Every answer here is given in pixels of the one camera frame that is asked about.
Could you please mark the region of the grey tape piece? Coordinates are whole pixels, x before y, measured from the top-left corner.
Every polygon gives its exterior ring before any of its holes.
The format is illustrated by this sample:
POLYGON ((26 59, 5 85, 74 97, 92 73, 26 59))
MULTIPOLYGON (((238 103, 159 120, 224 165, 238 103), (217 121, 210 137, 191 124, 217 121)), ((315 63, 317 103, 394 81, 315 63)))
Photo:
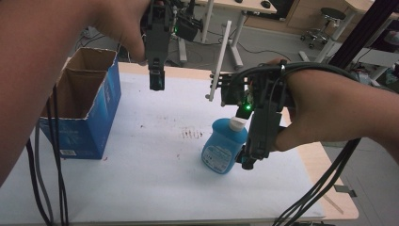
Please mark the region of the grey tape piece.
POLYGON ((348 186, 334 185, 334 189, 336 192, 348 194, 351 198, 357 197, 356 191, 354 189, 350 189, 348 186))

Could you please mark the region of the person's right hand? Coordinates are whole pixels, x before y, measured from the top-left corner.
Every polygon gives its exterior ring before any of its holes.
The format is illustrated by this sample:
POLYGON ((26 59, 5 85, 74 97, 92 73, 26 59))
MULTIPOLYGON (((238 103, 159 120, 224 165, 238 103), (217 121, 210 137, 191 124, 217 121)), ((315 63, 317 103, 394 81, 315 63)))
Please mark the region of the person's right hand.
POLYGON ((367 87, 335 73, 303 70, 290 73, 287 84, 295 109, 291 124, 278 133, 274 149, 288 151, 317 141, 345 141, 367 135, 360 101, 367 87))

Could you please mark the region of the black stool on castors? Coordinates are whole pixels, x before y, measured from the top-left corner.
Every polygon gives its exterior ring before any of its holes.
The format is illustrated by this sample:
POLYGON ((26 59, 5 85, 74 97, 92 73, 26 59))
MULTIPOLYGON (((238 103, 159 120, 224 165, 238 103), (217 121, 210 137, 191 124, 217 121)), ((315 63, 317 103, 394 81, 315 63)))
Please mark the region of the black stool on castors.
POLYGON ((314 48, 316 42, 325 45, 330 38, 330 35, 326 32, 329 25, 333 24, 335 27, 338 27, 341 21, 346 18, 346 15, 342 11, 335 8, 321 8, 320 11, 325 20, 323 26, 320 28, 311 28, 300 36, 301 41, 304 41, 306 38, 311 39, 308 44, 310 49, 314 48))

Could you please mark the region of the white table mat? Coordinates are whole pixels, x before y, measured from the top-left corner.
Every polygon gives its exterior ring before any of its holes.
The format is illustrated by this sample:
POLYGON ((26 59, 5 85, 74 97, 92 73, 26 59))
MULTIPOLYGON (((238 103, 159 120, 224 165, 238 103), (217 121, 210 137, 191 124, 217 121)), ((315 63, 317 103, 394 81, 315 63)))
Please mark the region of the white table mat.
POLYGON ((311 188, 297 151, 272 153, 252 170, 235 165, 227 174, 203 164, 212 123, 235 113, 206 100, 209 81, 170 77, 163 91, 149 90, 142 74, 124 73, 120 82, 102 159, 57 166, 47 137, 38 140, 52 206, 62 176, 72 224, 272 220, 311 188))

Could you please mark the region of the blue bottle with white cap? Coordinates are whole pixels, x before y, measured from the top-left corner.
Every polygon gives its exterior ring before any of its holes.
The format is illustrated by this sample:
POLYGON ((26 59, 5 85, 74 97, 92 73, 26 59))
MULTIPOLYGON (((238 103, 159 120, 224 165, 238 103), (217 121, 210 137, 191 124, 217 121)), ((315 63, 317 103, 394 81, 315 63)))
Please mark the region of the blue bottle with white cap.
POLYGON ((219 174, 231 170, 247 140, 246 123, 246 120, 237 117, 213 122, 213 132, 201 152, 201 160, 209 169, 219 174))

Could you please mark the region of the white-legged desk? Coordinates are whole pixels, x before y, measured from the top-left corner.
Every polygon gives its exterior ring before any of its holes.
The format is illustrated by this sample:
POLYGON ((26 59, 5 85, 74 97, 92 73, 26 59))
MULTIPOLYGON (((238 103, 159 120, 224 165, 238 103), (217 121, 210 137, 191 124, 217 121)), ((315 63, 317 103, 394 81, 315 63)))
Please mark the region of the white-legged desk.
POLYGON ((205 13, 203 16, 204 25, 203 30, 200 33, 200 42, 205 44, 207 41, 207 35, 209 34, 209 26, 214 7, 222 7, 239 12, 236 29, 232 39, 228 39, 227 48, 231 51, 234 60, 234 69, 238 70, 243 67, 241 56, 238 52, 237 45, 240 39, 244 23, 247 19, 247 14, 251 12, 259 12, 265 14, 276 13, 276 8, 272 5, 270 8, 264 8, 261 6, 262 0, 195 0, 200 6, 205 6, 205 13))

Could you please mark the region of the blue cardboard box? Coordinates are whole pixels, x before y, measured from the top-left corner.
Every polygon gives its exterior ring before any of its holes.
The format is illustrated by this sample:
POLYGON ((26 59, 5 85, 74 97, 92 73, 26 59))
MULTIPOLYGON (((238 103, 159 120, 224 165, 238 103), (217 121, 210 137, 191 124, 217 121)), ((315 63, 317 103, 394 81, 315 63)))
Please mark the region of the blue cardboard box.
POLYGON ((40 129, 47 137, 58 130, 61 157, 100 159, 120 96, 117 53, 80 48, 61 71, 56 93, 40 114, 40 129))

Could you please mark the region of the black metal frame post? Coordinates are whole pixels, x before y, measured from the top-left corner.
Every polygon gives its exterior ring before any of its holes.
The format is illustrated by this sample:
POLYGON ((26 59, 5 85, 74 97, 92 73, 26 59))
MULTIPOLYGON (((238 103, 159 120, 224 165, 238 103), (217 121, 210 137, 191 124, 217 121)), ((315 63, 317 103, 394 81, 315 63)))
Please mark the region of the black metal frame post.
POLYGON ((362 18, 329 61, 330 65, 346 68, 360 50, 389 18, 398 18, 394 12, 399 0, 344 0, 354 15, 362 18))

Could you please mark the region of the person's left hand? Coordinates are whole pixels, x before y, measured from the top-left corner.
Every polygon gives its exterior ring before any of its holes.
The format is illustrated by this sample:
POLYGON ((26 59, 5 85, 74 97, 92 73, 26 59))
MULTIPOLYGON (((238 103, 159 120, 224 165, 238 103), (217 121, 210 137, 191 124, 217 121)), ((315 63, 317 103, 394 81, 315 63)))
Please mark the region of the person's left hand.
POLYGON ((91 24, 120 43, 136 63, 146 64, 140 22, 150 0, 92 0, 91 5, 94 6, 91 24))

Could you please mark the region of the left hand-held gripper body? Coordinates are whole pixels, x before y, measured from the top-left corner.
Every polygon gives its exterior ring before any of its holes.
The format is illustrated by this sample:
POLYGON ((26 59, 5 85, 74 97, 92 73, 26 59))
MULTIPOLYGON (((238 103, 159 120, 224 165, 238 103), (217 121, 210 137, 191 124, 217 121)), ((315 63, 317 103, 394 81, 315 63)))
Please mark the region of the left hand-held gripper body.
POLYGON ((145 55, 150 63, 164 63, 172 35, 192 41, 203 29, 194 16, 196 0, 151 0, 141 19, 145 55))

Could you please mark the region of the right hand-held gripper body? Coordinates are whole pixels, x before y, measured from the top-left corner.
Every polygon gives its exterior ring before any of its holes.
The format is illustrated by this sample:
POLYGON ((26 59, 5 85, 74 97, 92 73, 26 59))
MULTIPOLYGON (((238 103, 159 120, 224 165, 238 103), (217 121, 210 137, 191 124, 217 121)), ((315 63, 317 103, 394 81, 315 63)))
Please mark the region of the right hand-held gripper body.
POLYGON ((216 71, 210 74, 211 90, 206 98, 212 101, 215 90, 220 88, 221 105, 236 105, 238 109, 235 116, 250 120, 247 141, 243 146, 247 154, 259 155, 263 160, 273 151, 278 132, 283 130, 279 123, 282 109, 286 106, 284 74, 287 72, 287 60, 281 59, 276 64, 260 64, 239 73, 221 73, 227 33, 223 37, 216 71))

